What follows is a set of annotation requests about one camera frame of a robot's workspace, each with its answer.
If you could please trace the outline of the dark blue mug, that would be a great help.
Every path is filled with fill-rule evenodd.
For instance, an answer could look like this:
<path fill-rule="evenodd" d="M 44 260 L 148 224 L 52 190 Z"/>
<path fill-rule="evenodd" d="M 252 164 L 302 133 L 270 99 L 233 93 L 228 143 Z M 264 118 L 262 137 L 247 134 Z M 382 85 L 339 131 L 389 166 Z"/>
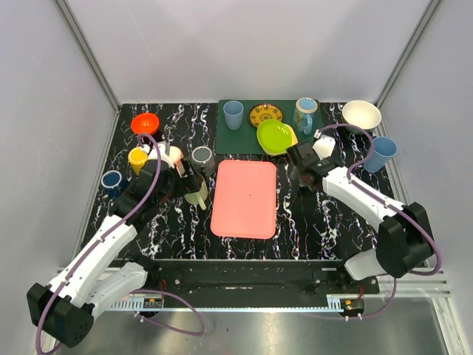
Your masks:
<path fill-rule="evenodd" d="M 129 181 L 117 170 L 109 170 L 101 177 L 101 187 L 111 199 L 119 198 Z"/>

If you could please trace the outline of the dark grey glass mug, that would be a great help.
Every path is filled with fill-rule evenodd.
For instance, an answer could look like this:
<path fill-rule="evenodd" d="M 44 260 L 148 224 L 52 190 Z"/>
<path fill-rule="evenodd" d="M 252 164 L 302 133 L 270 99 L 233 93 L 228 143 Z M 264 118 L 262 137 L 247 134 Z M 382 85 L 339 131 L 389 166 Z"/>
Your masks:
<path fill-rule="evenodd" d="M 214 153 L 207 146 L 198 146 L 192 151 L 191 164 L 196 171 L 206 177 L 212 176 L 217 170 Z"/>

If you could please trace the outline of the pink mug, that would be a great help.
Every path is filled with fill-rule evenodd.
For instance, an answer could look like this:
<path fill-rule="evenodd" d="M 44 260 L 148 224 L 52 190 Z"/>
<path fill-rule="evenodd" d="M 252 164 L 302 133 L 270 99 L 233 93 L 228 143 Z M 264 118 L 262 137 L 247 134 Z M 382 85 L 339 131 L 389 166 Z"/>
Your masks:
<path fill-rule="evenodd" d="M 182 151 L 176 146 L 169 146 L 168 144 L 164 144 L 163 147 L 160 148 L 160 156 L 161 160 L 164 161 L 170 169 L 174 169 L 183 159 Z"/>

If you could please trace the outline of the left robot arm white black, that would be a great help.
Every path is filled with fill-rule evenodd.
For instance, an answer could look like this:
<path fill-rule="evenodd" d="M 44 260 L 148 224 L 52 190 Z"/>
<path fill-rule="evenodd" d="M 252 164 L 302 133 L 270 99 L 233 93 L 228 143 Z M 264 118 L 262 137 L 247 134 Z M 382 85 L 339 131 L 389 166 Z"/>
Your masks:
<path fill-rule="evenodd" d="M 198 192 L 202 178 L 186 158 L 148 160 L 116 198 L 95 236 L 77 257 L 46 285 L 34 283 L 27 292 L 30 318 L 37 335 L 47 333 L 73 348 L 90 332 L 109 306 L 136 289 L 153 292 L 160 275 L 140 259 L 127 263 L 99 283 L 116 255 L 154 218 L 160 204 Z"/>

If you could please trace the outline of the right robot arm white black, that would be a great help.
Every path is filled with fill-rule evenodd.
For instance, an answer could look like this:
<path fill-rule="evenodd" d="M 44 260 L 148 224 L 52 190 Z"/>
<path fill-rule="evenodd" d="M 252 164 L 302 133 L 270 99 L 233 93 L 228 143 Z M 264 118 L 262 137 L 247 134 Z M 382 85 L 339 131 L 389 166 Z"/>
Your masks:
<path fill-rule="evenodd" d="M 320 158 L 308 142 L 287 149 L 301 184 L 324 192 L 350 207 L 376 231 L 376 247 L 344 262 L 336 278 L 338 289 L 352 293 L 368 277 L 388 274 L 401 278 L 434 253 L 432 231 L 424 207 L 404 205 L 381 194 L 332 157 Z"/>

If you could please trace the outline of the yellow mug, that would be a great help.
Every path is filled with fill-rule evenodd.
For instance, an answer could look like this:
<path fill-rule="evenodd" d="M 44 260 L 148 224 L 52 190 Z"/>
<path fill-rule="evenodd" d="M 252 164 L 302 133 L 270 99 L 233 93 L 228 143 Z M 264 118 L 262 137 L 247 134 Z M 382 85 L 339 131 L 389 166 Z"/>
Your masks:
<path fill-rule="evenodd" d="M 140 174 L 140 170 L 144 167 L 148 160 L 148 154 L 139 146 L 132 149 L 128 154 L 128 162 L 136 175 Z"/>

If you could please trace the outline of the pale green mug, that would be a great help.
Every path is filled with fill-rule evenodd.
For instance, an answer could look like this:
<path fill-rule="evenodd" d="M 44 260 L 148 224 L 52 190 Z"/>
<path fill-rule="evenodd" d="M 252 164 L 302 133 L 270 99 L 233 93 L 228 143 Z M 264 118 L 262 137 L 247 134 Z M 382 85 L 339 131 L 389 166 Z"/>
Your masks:
<path fill-rule="evenodd" d="M 199 206 L 203 211 L 207 209 L 206 199 L 208 197 L 208 187 L 205 180 L 202 180 L 200 189 L 197 192 L 192 192 L 184 195 L 186 201 L 195 206 Z"/>

